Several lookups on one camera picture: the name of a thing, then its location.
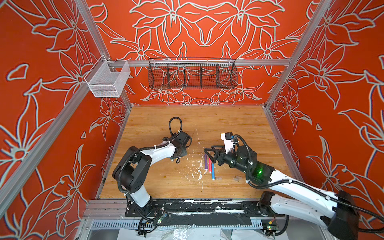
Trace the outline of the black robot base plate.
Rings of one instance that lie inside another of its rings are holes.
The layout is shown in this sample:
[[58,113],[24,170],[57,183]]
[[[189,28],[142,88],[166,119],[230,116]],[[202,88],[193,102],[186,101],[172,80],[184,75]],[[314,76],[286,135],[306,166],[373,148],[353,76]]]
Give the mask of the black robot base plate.
[[165,211],[163,221],[174,224],[246,224],[257,219],[265,227],[270,221],[285,221],[284,215],[262,213],[257,203],[258,200],[240,199],[154,199],[149,209]]

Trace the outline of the purple pen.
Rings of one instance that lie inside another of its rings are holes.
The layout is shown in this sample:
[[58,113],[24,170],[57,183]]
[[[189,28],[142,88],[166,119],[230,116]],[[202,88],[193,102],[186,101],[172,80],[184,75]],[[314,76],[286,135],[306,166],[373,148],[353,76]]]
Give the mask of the purple pen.
[[208,171],[209,170],[209,166],[208,166],[208,158],[207,158],[207,155],[204,154],[204,163],[205,163],[205,171]]

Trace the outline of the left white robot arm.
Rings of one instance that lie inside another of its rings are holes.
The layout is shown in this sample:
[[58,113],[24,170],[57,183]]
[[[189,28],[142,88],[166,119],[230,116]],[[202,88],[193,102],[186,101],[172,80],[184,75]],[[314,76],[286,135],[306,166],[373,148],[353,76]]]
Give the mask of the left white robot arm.
[[137,148],[130,147],[113,171],[118,189],[140,208],[145,208],[151,200],[144,183],[150,167],[164,159],[176,163],[187,155],[192,137],[181,131],[169,138],[163,138],[159,145]]

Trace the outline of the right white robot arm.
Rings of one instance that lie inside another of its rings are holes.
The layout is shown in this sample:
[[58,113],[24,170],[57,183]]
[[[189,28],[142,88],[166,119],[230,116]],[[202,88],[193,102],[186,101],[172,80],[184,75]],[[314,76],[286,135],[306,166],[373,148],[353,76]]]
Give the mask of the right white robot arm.
[[349,193],[324,191],[297,181],[259,162],[257,153],[246,146],[230,152],[223,146],[213,146],[204,152],[213,163],[227,164],[245,173],[247,183],[254,189],[265,190],[259,202],[263,214],[306,220],[327,229],[339,240],[358,239],[360,215]]

